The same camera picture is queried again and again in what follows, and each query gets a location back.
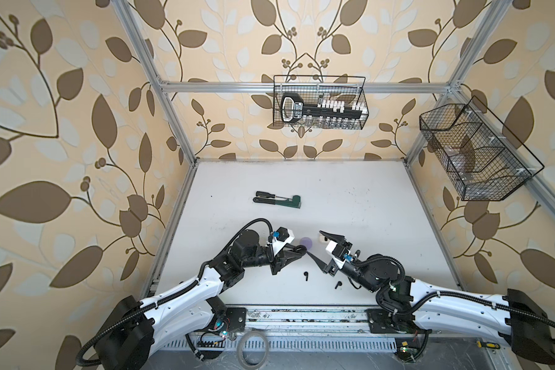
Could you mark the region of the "green black-handled hand tool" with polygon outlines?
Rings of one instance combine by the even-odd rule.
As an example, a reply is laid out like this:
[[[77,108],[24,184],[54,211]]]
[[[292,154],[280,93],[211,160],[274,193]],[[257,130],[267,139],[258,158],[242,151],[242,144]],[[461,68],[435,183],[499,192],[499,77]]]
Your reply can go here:
[[[300,209],[302,206],[302,199],[298,195],[291,198],[284,197],[254,197],[253,202],[257,204],[269,204],[287,208]]]

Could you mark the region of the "purple earbud charging case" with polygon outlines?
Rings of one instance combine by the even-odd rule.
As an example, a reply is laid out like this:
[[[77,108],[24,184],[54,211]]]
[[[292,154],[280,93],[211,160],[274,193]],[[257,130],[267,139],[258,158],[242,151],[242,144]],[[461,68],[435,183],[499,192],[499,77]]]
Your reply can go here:
[[[309,237],[303,237],[299,241],[300,245],[305,246],[308,250],[310,250],[313,246],[313,241]]]

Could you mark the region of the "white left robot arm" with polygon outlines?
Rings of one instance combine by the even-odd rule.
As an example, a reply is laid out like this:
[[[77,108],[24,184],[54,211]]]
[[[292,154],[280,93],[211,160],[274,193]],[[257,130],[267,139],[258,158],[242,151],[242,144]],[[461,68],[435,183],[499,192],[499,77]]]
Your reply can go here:
[[[226,336],[229,321],[220,295],[248,268],[268,266],[277,274],[304,257],[307,248],[293,242],[288,228],[274,229],[265,218],[248,222],[215,257],[202,263],[194,277],[140,301],[132,296],[122,299],[76,354],[76,365],[140,369],[168,342],[194,331]]]

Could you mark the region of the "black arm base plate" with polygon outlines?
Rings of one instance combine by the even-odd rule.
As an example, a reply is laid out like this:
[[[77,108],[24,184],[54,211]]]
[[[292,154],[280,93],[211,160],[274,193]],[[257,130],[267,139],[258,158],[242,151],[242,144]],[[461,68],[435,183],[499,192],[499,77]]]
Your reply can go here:
[[[245,330],[248,310],[243,307],[228,307],[214,315],[211,331],[219,335]]]

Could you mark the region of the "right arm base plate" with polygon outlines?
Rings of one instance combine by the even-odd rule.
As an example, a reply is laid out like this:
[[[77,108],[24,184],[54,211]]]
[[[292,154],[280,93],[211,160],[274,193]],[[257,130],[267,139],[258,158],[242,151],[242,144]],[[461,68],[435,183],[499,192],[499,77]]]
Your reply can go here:
[[[393,315],[381,308],[367,309],[365,313],[371,334],[420,335],[428,332],[416,325],[411,315]]]

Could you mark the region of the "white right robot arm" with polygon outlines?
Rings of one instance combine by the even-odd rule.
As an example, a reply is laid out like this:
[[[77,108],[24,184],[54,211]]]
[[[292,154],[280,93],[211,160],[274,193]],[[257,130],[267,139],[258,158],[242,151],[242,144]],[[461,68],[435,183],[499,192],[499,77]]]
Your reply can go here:
[[[508,345],[517,356],[555,365],[555,321],[527,294],[476,294],[446,289],[406,274],[394,257],[373,254],[361,260],[344,236],[319,233],[331,260],[315,263],[325,274],[345,275],[374,294],[385,323],[396,331],[451,331]]]

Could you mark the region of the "grey tape roll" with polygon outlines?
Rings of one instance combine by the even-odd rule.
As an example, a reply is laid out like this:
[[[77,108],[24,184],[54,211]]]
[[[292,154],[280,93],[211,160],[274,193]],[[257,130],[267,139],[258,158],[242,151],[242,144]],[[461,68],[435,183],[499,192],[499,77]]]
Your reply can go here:
[[[270,344],[263,331],[244,334],[236,348],[237,362],[243,369],[261,369],[268,361]]]

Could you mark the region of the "socket set rail in basket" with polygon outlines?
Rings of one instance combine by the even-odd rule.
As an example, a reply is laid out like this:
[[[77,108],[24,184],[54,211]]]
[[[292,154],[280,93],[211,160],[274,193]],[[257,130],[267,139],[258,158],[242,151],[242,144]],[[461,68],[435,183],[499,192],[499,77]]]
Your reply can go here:
[[[344,100],[325,99],[319,96],[314,103],[312,98],[302,98],[295,92],[282,95],[277,105],[277,114],[283,123],[318,125],[322,123],[362,124],[369,115],[363,102],[346,103]]]

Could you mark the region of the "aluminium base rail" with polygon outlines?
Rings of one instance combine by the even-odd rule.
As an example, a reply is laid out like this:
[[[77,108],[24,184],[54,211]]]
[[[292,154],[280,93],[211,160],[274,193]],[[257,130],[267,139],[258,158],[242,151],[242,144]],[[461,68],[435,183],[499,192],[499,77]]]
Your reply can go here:
[[[317,333],[370,333],[364,307],[243,307],[248,310],[245,330],[308,331]],[[154,322],[157,333],[165,339],[181,338],[194,331],[211,331],[214,311],[207,303],[193,305],[175,313],[171,308],[158,308],[146,316]],[[452,313],[448,308],[425,306],[412,314],[420,328],[434,332],[451,332],[471,337],[498,340],[511,333],[507,315],[487,308],[467,308]]]

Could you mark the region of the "small yellow black screwdriver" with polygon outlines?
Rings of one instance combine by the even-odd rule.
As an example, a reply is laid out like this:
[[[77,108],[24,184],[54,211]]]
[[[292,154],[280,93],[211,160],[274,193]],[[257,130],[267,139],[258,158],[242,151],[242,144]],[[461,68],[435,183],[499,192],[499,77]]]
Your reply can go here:
[[[494,343],[494,342],[484,342],[484,341],[478,340],[476,343],[479,348],[489,348],[494,350],[501,349],[501,346],[498,343]]]

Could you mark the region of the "cream earbud charging case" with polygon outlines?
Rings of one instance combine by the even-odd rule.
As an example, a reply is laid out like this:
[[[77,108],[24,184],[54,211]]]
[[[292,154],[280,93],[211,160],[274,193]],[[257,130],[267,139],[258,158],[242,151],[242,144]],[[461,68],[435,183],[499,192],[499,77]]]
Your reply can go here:
[[[325,235],[319,234],[319,242],[321,244],[326,245],[329,242],[329,239],[327,237],[325,237]]]

